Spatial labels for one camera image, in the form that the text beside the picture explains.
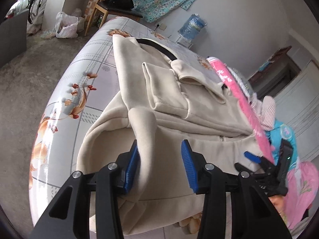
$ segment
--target white plastic bag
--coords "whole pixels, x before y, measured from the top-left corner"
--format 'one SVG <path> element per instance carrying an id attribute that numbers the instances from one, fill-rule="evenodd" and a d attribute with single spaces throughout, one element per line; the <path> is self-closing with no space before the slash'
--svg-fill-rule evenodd
<path id="1" fill-rule="evenodd" d="M 58 38 L 74 38 L 77 37 L 78 23 L 77 17 L 59 12 L 56 15 L 55 32 Z"/>
<path id="2" fill-rule="evenodd" d="M 75 16 L 75 17 L 77 17 L 78 20 L 79 20 L 77 32 L 83 31 L 83 30 L 84 30 L 85 19 L 81 17 L 81 16 L 82 16 L 82 11 L 81 11 L 81 9 L 76 8 L 76 9 L 74 10 L 74 12 L 71 14 L 71 16 Z"/>
<path id="3" fill-rule="evenodd" d="M 71 16 L 75 16 L 75 17 L 81 17 L 82 16 L 82 11 L 80 8 L 76 8 L 74 10 L 74 12 L 71 14 Z"/>

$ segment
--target clothes pile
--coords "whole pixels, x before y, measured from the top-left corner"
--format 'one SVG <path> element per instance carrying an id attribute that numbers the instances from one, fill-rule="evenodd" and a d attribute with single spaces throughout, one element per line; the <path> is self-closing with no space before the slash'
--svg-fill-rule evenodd
<path id="1" fill-rule="evenodd" d="M 281 139 L 290 142 L 293 148 L 291 163 L 287 173 L 288 193 L 285 197 L 270 197 L 271 202 L 280 213 L 287 227 L 292 230 L 302 220 L 307 209 L 311 207 L 319 185 L 319 172 L 311 162 L 300 162 L 297 152 L 296 138 L 293 129 L 275 118 L 276 103 L 270 96 L 265 96 L 263 101 L 257 99 L 257 94 L 246 81 L 239 76 L 238 72 L 230 69 L 216 58 L 208 58 L 213 69 L 219 74 L 223 82 L 231 89 L 234 96 L 240 102 L 241 108 L 252 126 L 259 126 L 264 132 L 254 128 L 256 138 L 267 137 L 269 141 L 272 160 L 275 165 L 280 156 Z"/>

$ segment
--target metal screw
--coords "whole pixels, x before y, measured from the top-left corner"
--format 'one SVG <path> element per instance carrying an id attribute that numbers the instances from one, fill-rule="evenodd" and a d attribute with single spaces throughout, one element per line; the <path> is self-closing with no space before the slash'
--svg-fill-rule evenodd
<path id="1" fill-rule="evenodd" d="M 210 164 L 210 163 L 205 164 L 205 169 L 211 171 L 211 170 L 214 169 L 214 165 L 213 165 L 213 164 Z"/>
<path id="2" fill-rule="evenodd" d="M 114 169 L 117 168 L 117 164 L 116 163 L 110 163 L 110 164 L 108 164 L 107 167 L 108 167 L 109 170 L 114 170 Z"/>
<path id="3" fill-rule="evenodd" d="M 248 178 L 248 177 L 249 177 L 249 173 L 246 172 L 246 171 L 241 172 L 240 175 L 241 175 L 243 178 Z"/>
<path id="4" fill-rule="evenodd" d="M 72 177 L 73 178 L 79 178 L 81 176 L 81 172 L 80 171 L 75 171 L 74 173 L 72 173 Z"/>

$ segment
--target pink towel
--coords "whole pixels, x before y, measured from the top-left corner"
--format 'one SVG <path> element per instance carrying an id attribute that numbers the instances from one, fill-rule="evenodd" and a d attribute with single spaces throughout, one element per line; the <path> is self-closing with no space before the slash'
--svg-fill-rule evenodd
<path id="1" fill-rule="evenodd" d="M 247 98 L 244 96 L 239 85 L 237 84 L 235 79 L 232 77 L 232 75 L 228 71 L 227 66 L 222 61 L 220 61 L 218 58 L 215 58 L 215 57 L 209 57 L 207 58 L 207 60 L 210 63 L 210 65 L 213 67 L 213 69 L 216 71 L 216 73 L 218 74 L 222 82 L 225 85 L 227 85 L 227 87 L 232 91 L 232 94 L 234 95 L 234 97 L 238 99 L 241 110 L 247 117 L 251 127 L 254 130 L 254 134 L 255 134 L 260 150 L 262 151 L 264 157 L 266 157 L 269 161 L 273 163 L 274 158 L 272 157 L 269 141 L 263 129 L 261 128 L 256 115 L 253 113 L 247 101 Z"/>
<path id="2" fill-rule="evenodd" d="M 313 163 L 301 163 L 297 159 L 296 168 L 287 173 L 287 181 L 288 193 L 284 199 L 284 214 L 287 217 L 287 227 L 293 229 L 315 199 L 319 186 L 319 172 Z"/>

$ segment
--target beige hoodie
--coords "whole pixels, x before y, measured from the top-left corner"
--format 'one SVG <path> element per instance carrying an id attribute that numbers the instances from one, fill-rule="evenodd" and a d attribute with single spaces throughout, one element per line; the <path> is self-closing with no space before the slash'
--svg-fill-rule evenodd
<path id="1" fill-rule="evenodd" d="M 137 139 L 140 167 L 130 193 L 118 197 L 125 235 L 164 227 L 202 211 L 204 196 L 189 188 L 181 158 L 184 139 L 224 172 L 237 174 L 236 162 L 256 170 L 243 153 L 262 153 L 228 89 L 135 38 L 113 35 L 113 50 L 120 92 L 87 132 L 77 170 L 99 171 L 129 151 Z"/>

